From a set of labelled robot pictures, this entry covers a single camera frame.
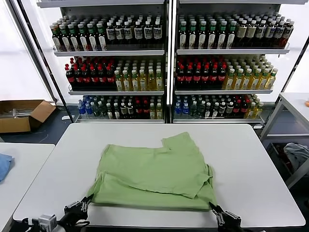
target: white table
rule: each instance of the white table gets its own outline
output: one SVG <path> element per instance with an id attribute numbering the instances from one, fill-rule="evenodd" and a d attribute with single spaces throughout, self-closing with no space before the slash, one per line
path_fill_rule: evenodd
<path id="1" fill-rule="evenodd" d="M 52 144 L 0 143 L 0 153 L 14 158 L 0 182 L 0 232 L 10 227 L 12 215 L 54 149 Z"/>
<path id="2" fill-rule="evenodd" d="M 309 130 L 309 107 L 305 106 L 305 101 L 309 100 L 309 93 L 281 93 L 279 95 L 281 98 L 280 102 L 277 104 L 274 112 L 269 117 L 267 124 L 265 125 L 260 139 L 264 141 L 267 137 L 273 137 L 274 135 L 269 134 L 271 128 L 273 127 L 277 116 L 284 109 L 287 108 L 296 119 Z M 275 135 L 275 137 L 298 137 L 302 134 L 282 134 Z M 293 175 L 286 180 L 286 185 L 291 188 L 298 180 L 300 180 L 305 174 L 309 172 L 309 159 L 300 166 Z"/>
<path id="3" fill-rule="evenodd" d="M 107 144 L 161 147 L 187 131 L 214 168 L 219 205 L 242 217 L 242 227 L 301 226 L 305 220 L 255 132 L 247 124 L 71 124 L 14 213 L 15 220 L 63 208 L 94 183 Z M 159 211 L 90 204 L 94 226 L 217 227 L 212 212 Z"/>

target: blue cloth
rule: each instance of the blue cloth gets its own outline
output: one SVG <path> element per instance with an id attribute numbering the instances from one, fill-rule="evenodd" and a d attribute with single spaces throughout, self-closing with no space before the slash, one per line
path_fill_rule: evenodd
<path id="1" fill-rule="evenodd" d="M 5 176 L 7 175 L 10 164 L 12 161 L 12 156 L 7 156 L 0 153 L 0 182 L 4 180 Z"/>

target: open cardboard box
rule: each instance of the open cardboard box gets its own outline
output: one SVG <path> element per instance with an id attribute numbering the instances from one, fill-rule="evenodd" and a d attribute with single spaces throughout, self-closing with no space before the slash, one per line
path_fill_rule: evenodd
<path id="1" fill-rule="evenodd" d="M 0 133 L 26 132 L 36 129 L 56 109 L 44 100 L 0 101 L 0 114 L 14 108 L 33 111 L 29 117 L 0 118 Z"/>

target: table leg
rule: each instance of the table leg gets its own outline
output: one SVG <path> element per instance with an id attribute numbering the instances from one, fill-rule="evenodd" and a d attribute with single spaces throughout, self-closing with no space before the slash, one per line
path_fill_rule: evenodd
<path id="1" fill-rule="evenodd" d="M 270 129 L 272 128 L 274 122 L 275 122 L 275 118 L 278 115 L 279 112 L 281 112 L 284 108 L 284 105 L 282 103 L 282 100 L 280 100 L 280 102 L 277 104 L 274 112 L 272 112 L 271 116 L 268 119 L 267 124 L 265 125 L 264 129 L 262 130 L 262 133 L 260 135 L 260 140 L 261 142 L 264 141 L 270 131 Z"/>
<path id="2" fill-rule="evenodd" d="M 309 159 L 301 165 L 293 175 L 290 176 L 285 182 L 287 187 L 290 189 L 297 181 L 299 181 L 304 175 L 309 172 Z"/>

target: shelf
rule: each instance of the shelf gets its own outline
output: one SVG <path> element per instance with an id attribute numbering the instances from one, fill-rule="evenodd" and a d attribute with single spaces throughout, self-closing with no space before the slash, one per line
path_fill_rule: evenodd
<path id="1" fill-rule="evenodd" d="M 255 3 L 255 4 L 297 4 L 303 5 L 308 0 L 179 0 L 180 4 L 202 3 Z"/>
<path id="2" fill-rule="evenodd" d="M 128 92 L 116 92 L 116 91 L 69 91 L 70 95 L 117 95 L 117 96 L 148 96 L 148 95 L 164 95 L 164 91 L 128 91 Z"/>
<path id="3" fill-rule="evenodd" d="M 176 90 L 176 95 L 191 95 L 191 94 L 258 94 L 271 93 L 273 90 Z"/>
<path id="4" fill-rule="evenodd" d="M 174 119 L 173 123 L 246 123 L 246 124 L 264 124 L 260 119 L 243 119 L 243 118 L 215 118 L 215 119 Z"/>
<path id="5" fill-rule="evenodd" d="M 177 49 L 178 55 L 287 54 L 288 49 Z"/>
<path id="6" fill-rule="evenodd" d="M 54 52 L 57 57 L 162 56 L 164 50 Z"/>
<path id="7" fill-rule="evenodd" d="M 163 4 L 164 0 L 42 0 L 37 5 L 41 8 L 73 6 L 117 6 L 117 5 L 152 5 Z"/>
<path id="8" fill-rule="evenodd" d="M 163 119 L 78 119 L 78 123 L 164 123 Z"/>

